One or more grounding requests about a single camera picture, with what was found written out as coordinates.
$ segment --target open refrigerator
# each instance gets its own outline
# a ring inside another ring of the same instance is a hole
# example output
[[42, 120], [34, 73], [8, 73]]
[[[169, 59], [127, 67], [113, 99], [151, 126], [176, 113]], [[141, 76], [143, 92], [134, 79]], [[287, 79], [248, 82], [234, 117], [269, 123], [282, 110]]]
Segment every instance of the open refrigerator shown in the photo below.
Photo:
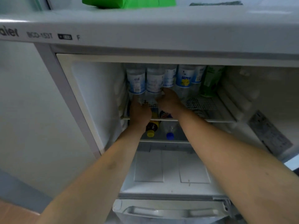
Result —
[[[49, 11], [1, 16], [0, 39], [35, 44], [96, 158], [128, 124], [124, 64], [193, 64], [227, 68], [215, 97], [185, 105], [286, 162], [299, 151], [298, 10]], [[184, 133], [168, 141], [159, 130], [142, 136], [113, 210], [166, 219], [231, 215], [229, 198]]]

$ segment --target person's right arm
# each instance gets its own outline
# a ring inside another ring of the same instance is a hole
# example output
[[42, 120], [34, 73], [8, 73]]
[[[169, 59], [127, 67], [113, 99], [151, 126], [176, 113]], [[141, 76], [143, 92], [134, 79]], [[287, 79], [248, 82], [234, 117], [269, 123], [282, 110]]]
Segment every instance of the person's right arm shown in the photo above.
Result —
[[177, 119], [193, 149], [248, 223], [299, 223], [299, 177], [271, 154], [239, 141], [163, 89], [159, 107]]

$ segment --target gray sticker on refrigerator wall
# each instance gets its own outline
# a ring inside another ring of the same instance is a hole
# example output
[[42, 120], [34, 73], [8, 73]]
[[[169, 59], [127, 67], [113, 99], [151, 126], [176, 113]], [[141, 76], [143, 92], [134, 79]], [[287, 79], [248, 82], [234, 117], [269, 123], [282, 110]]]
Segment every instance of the gray sticker on refrigerator wall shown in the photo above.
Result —
[[278, 156], [293, 144], [259, 110], [250, 118], [248, 125], [267, 147], [269, 152]]

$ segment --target forearm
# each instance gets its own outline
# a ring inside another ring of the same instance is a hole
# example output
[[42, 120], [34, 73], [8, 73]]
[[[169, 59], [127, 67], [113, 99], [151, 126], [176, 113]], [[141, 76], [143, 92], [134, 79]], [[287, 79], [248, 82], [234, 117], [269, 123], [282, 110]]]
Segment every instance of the forearm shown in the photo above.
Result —
[[294, 216], [285, 219], [299, 208], [299, 180], [292, 171], [267, 152], [235, 139], [190, 110], [183, 108], [176, 118], [195, 152], [248, 222], [296, 220]]
[[38, 224], [104, 223], [145, 128], [129, 126], [41, 215]]

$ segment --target person's left arm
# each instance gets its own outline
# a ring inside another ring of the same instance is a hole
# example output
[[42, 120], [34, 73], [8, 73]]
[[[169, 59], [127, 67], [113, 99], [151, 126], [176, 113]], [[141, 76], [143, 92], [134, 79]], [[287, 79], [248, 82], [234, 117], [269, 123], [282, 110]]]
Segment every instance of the person's left arm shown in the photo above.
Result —
[[36, 224], [105, 222], [152, 113], [133, 101], [130, 116], [130, 125], [117, 141], [47, 206]]

